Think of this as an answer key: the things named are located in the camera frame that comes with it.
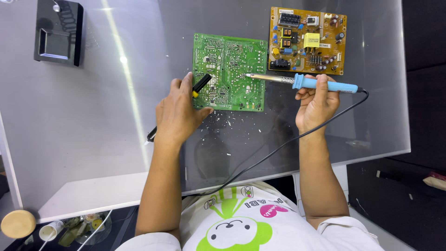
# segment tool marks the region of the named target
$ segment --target green circuit board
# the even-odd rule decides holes
[[[193,98],[194,108],[261,112],[265,81],[246,73],[265,74],[268,42],[195,33],[194,84],[209,73],[212,79]]]

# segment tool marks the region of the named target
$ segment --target yellow circuit board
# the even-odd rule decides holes
[[[347,16],[271,7],[268,69],[344,74]]]

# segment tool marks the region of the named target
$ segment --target green cartoon character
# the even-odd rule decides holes
[[[273,229],[268,223],[257,222],[248,217],[234,217],[234,214],[248,198],[243,198],[240,203],[236,198],[237,188],[232,187],[232,198],[225,199],[223,190],[219,191],[221,202],[221,212],[212,205],[209,207],[214,210],[221,218],[212,225],[206,232],[206,236],[198,243],[198,251],[207,250],[259,250],[260,245],[267,243],[273,235]]]

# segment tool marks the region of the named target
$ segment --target desk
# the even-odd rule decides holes
[[[35,1],[0,4],[0,151],[15,207],[40,222],[138,204],[152,157],[153,146],[143,143],[155,126],[154,108],[171,79],[191,71],[193,34],[267,40],[272,4],[79,2],[85,8],[80,67],[33,60]],[[364,87],[370,97],[328,125],[331,162],[409,152],[401,1],[276,5],[348,15],[344,75],[333,78]],[[294,95],[289,85],[267,82],[264,113],[210,115],[183,147],[183,195],[210,190],[296,136]],[[362,98],[341,94],[339,111]],[[295,142],[237,181],[298,170]]]

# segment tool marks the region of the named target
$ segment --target shirt sleeve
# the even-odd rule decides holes
[[[384,251],[378,237],[352,217],[328,219],[319,224],[318,232],[340,250]]]
[[[142,234],[124,242],[116,251],[181,251],[180,242],[168,233]]]

